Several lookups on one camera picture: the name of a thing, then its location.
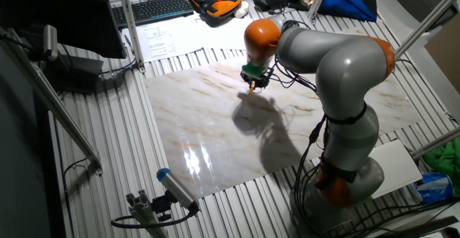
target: gray robotic arm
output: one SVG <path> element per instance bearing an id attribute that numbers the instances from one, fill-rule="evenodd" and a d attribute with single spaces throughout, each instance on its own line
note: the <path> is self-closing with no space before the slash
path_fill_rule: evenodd
<path id="1" fill-rule="evenodd" d="M 286 29 L 285 25 L 261 19 L 248 26 L 248 65 L 241 75 L 249 82 L 263 80 L 252 68 L 266 71 L 271 59 L 267 48 L 274 44 L 283 67 L 299 74 L 316 73 L 316 89 L 327 118 L 327 142 L 315 188 L 308 190 L 304 205 L 312 214 L 356 205 L 384 180 L 381 167 L 368 157 L 378 138 L 379 122 L 364 96 L 390 74 L 392 48 L 371 37 L 317 32 L 292 23 Z"/>

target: desk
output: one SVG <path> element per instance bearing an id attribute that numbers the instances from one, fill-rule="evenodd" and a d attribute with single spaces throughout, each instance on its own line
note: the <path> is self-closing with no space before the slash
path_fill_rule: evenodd
<path id="1" fill-rule="evenodd" d="M 268 17 L 268 14 L 251 8 L 249 16 L 259 19 Z M 305 19 L 304 12 L 288 12 L 285 16 L 301 21 Z M 398 47 L 400 43 L 380 19 L 376 23 L 368 23 L 319 15 L 316 21 L 315 25 L 311 25 L 316 30 L 340 32 L 358 27 L 370 36 L 387 40 L 393 47 Z M 70 48 L 69 51 L 71 55 L 103 60 L 104 71 L 120 68 L 133 59 L 131 55 L 125 60 L 114 60 L 100 58 L 85 50 Z M 70 214 L 63 196 L 62 204 L 68 237 L 72 237 L 70 217 L 75 237 L 148 237 L 144 230 L 123 230 L 110 225 L 110 219 L 129 214 L 126 194 L 136 194 L 139 189 L 145 189 L 149 197 L 153 198 L 161 196 L 165 191 L 155 174 L 168 164 L 157 125 L 152 120 L 153 113 L 144 79 L 244 55 L 242 50 L 205 49 L 148 63 L 144 74 L 137 70 L 128 70 L 124 74 L 107 74 L 97 83 L 95 95 L 69 93 L 65 96 L 69 112 L 91 145 L 100 152 L 104 171 L 99 177 L 92 173 L 88 163 L 82 163 L 83 167 L 69 170 L 66 175 Z M 423 83 L 424 77 L 415 67 L 408 63 L 397 63 L 395 77 L 423 121 L 381 136 L 377 145 L 399 138 L 409 149 L 415 150 L 455 127 L 443 115 L 436 102 L 437 97 L 431 94 L 431 87 Z M 55 120 L 51 124 L 56 168 L 58 175 L 61 175 L 61 169 L 83 159 L 84 155 L 63 132 L 62 127 L 55 125 Z M 291 221 L 289 194 L 278 187 L 289 189 L 293 179 L 293 169 L 288 168 L 201 198 L 198 217 L 166 230 L 170 237 L 299 237 L 300 233 L 305 236 L 306 231 Z M 63 195 L 63 180 L 59 179 L 59 183 Z M 402 188 L 360 205 L 351 210 L 350 214 L 356 223 L 377 209 L 407 203 L 412 203 L 411 197 L 408 190 Z M 174 205 L 172 217 L 179 219 L 183 216 L 185 211 Z"/>

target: keyboard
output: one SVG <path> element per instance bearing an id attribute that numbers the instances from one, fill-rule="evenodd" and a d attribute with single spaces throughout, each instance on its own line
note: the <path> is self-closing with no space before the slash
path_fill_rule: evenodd
<path id="1" fill-rule="evenodd" d="M 131 7 L 137 26 L 193 14 L 189 0 L 150 0 L 132 4 Z M 118 28 L 128 27 L 123 8 L 115 7 L 112 11 Z"/>

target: cardboard box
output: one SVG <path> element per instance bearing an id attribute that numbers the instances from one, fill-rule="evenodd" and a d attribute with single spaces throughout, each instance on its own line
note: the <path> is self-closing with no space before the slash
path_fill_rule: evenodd
<path id="1" fill-rule="evenodd" d="M 460 14 L 428 41 L 425 49 L 460 93 Z"/>

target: marble slab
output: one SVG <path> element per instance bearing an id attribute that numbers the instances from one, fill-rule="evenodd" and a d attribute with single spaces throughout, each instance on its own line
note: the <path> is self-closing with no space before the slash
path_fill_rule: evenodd
<path id="1" fill-rule="evenodd" d="M 248 95 L 243 64 L 227 60 L 145 80 L 170 169 L 199 198 L 297 165 L 323 116 L 318 97 L 298 83 L 286 89 L 271 81 Z M 420 121 L 392 75 L 365 99 L 380 134 Z M 320 154 L 312 146 L 308 159 Z"/>

